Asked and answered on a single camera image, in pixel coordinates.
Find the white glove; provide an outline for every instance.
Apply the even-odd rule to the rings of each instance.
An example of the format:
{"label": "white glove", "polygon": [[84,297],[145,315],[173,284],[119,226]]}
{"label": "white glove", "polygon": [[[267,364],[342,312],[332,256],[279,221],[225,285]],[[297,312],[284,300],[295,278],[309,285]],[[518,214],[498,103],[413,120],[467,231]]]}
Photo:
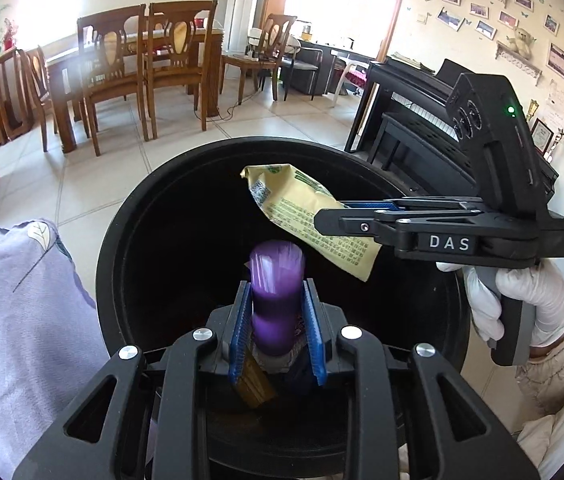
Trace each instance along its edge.
{"label": "white glove", "polygon": [[[462,268],[456,264],[438,263],[438,269],[449,272]],[[504,335],[500,321],[500,300],[479,280],[475,267],[464,267],[464,284],[473,312],[473,322],[482,339],[496,341]],[[545,347],[564,334],[564,277],[551,260],[542,260],[529,269],[498,269],[498,290],[514,300],[536,306],[536,326],[531,346]]]}

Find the tile floor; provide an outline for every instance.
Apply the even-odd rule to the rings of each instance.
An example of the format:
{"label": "tile floor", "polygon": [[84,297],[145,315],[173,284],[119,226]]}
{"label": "tile floor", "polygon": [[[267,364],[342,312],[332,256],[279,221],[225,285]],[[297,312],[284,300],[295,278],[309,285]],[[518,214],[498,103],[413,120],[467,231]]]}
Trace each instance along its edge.
{"label": "tile floor", "polygon": [[[252,91],[247,86],[247,94]],[[226,80],[220,113],[236,103],[236,81]],[[243,102],[229,121],[215,121],[202,132],[193,113],[192,96],[163,89],[156,96],[159,138],[143,142],[135,99],[97,105],[102,156],[95,157],[81,123],[74,126],[78,149],[63,155],[49,121],[49,150],[42,151],[39,128],[0,147],[0,225],[31,218],[59,225],[79,275],[95,297],[95,268],[104,234],[126,196],[151,171],[172,157],[207,142],[242,136],[278,136],[314,140],[343,148],[359,98],[341,96],[314,101],[289,92],[275,102],[270,88]],[[514,381],[513,368],[499,368],[472,330],[462,374],[511,431],[534,418]]]}

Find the window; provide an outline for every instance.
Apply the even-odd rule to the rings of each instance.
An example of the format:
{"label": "window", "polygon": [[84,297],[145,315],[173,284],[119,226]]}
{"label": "window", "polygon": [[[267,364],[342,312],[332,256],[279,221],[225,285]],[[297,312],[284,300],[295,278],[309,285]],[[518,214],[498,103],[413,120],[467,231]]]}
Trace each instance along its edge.
{"label": "window", "polygon": [[286,0],[284,13],[311,23],[313,41],[375,57],[395,0]]}
{"label": "window", "polygon": [[80,0],[19,0],[17,46],[34,48],[75,34]]}

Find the barcode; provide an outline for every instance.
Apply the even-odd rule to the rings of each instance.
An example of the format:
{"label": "barcode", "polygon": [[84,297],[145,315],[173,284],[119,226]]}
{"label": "barcode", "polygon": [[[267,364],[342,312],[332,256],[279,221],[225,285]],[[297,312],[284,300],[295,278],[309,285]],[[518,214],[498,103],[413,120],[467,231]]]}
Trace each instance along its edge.
{"label": "barcode", "polygon": [[251,187],[250,191],[251,191],[251,195],[255,199],[255,203],[257,204],[257,207],[260,208],[271,194],[271,190],[268,189],[268,187],[266,187],[261,180],[255,182],[255,184],[253,184],[253,186]]}

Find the wrist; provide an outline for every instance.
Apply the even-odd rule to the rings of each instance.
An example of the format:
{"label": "wrist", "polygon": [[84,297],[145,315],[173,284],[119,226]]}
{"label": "wrist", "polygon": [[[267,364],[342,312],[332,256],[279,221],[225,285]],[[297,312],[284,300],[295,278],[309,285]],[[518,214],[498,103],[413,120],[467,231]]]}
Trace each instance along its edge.
{"label": "wrist", "polygon": [[558,348],[564,342],[564,333],[553,343],[548,346],[531,346],[529,357],[531,359],[544,357],[555,348]]}

